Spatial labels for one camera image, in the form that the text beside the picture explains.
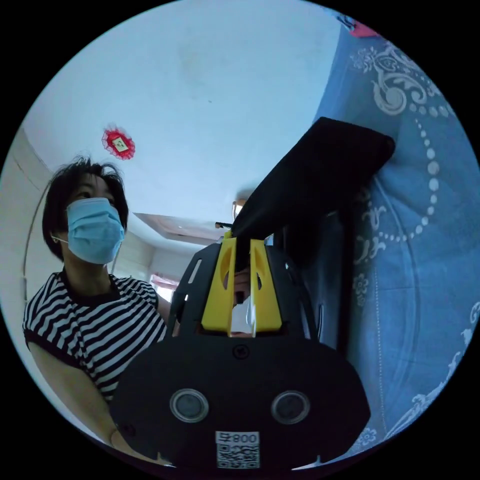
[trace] blue blanket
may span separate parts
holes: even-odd
[[[418,418],[465,352],[480,312],[480,171],[447,99],[381,37],[341,30],[318,117],[396,142],[355,207],[348,359],[372,416],[348,457]]]

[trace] face mask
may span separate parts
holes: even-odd
[[[90,264],[113,261],[125,238],[119,213],[106,198],[85,198],[67,209],[68,249]],[[52,237],[64,242],[61,238]]]

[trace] yellow bracket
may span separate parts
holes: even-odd
[[[220,247],[215,272],[211,281],[210,292],[201,319],[205,330],[226,332],[232,329],[232,309],[234,307],[234,278],[237,239],[227,231]]]
[[[262,240],[250,241],[250,302],[253,336],[280,330],[282,317]]]
[[[207,331],[232,333],[235,260],[237,239],[225,233],[216,261],[208,299],[201,319]],[[262,240],[250,241],[250,306],[253,336],[257,332],[276,332],[282,326],[267,250]]]

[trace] black and white striped shirt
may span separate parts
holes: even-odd
[[[130,361],[166,333],[157,293],[148,282],[113,275],[110,280],[109,293],[80,297],[65,271],[53,273],[23,317],[27,344],[83,370],[107,402]]]

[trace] red paper decoration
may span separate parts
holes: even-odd
[[[120,160],[130,160],[135,154],[135,142],[123,128],[109,125],[101,139],[105,150]]]

